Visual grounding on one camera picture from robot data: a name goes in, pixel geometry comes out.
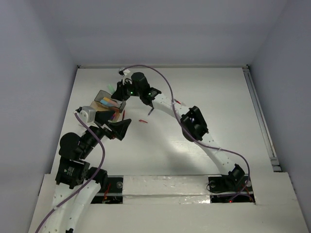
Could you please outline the light green marker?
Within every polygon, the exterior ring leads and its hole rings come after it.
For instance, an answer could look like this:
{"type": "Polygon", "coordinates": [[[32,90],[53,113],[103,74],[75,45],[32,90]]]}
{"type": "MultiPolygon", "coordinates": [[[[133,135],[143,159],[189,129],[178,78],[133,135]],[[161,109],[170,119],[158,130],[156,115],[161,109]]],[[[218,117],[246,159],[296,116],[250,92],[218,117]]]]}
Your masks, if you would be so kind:
{"type": "Polygon", "coordinates": [[[107,85],[107,89],[108,89],[108,91],[109,91],[109,93],[112,95],[112,94],[114,94],[115,93],[115,88],[114,88],[114,86],[113,85],[111,85],[111,84],[109,84],[109,85],[107,85]]]}

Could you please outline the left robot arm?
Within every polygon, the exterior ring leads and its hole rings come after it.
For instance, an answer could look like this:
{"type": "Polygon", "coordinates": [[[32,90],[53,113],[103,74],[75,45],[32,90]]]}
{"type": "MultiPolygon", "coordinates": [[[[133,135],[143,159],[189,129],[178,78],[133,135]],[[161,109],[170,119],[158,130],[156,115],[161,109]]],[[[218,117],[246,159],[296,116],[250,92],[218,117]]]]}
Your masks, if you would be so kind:
{"type": "Polygon", "coordinates": [[[69,132],[60,139],[52,209],[37,233],[76,233],[90,204],[122,203],[123,178],[110,177],[102,169],[104,141],[123,140],[132,120],[113,122],[114,115],[113,110],[96,111],[88,106],[75,110],[74,116],[85,132],[69,132]]]}

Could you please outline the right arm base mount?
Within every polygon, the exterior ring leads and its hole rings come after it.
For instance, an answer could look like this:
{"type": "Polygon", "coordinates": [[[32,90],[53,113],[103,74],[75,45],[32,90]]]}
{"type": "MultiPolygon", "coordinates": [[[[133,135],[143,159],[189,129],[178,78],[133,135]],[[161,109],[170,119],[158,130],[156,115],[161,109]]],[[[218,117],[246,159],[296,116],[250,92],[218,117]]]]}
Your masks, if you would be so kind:
{"type": "Polygon", "coordinates": [[[228,175],[209,177],[206,189],[211,203],[255,203],[251,180],[239,165],[228,175]]]}

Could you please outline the light blue marker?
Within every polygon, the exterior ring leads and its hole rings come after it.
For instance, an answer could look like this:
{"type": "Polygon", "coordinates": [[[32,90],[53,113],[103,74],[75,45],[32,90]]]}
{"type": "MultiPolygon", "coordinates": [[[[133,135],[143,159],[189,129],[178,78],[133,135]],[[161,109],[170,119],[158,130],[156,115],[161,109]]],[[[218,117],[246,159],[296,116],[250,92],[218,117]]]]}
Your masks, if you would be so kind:
{"type": "Polygon", "coordinates": [[[107,102],[105,100],[100,100],[100,103],[106,107],[116,107],[116,108],[119,108],[119,104],[116,102],[107,102]]]}

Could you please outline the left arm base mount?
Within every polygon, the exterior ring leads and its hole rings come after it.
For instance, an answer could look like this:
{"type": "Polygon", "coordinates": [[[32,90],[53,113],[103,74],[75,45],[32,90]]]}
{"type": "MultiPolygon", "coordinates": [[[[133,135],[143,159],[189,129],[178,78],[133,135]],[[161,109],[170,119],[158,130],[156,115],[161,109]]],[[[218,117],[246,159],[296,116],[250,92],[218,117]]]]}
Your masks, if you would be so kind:
{"type": "Polygon", "coordinates": [[[100,169],[93,178],[101,186],[91,204],[122,204],[123,176],[109,176],[106,170],[100,169]]]}

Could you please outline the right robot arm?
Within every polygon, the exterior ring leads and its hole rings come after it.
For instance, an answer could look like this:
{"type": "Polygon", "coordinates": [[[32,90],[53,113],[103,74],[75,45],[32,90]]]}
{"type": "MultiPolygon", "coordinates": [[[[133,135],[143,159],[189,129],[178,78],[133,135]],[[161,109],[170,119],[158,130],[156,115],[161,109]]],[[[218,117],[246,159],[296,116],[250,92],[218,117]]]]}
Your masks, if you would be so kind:
{"type": "Polygon", "coordinates": [[[135,72],[130,78],[128,77],[129,73],[130,71],[127,69],[119,72],[122,80],[117,83],[112,98],[126,101],[131,96],[136,96],[145,105],[174,117],[181,124],[184,137],[197,144],[216,165],[221,175],[221,191],[233,192],[237,190],[244,179],[245,172],[218,147],[209,133],[200,109],[197,106],[186,107],[174,99],[166,97],[160,90],[149,85],[144,73],[135,72]]]}

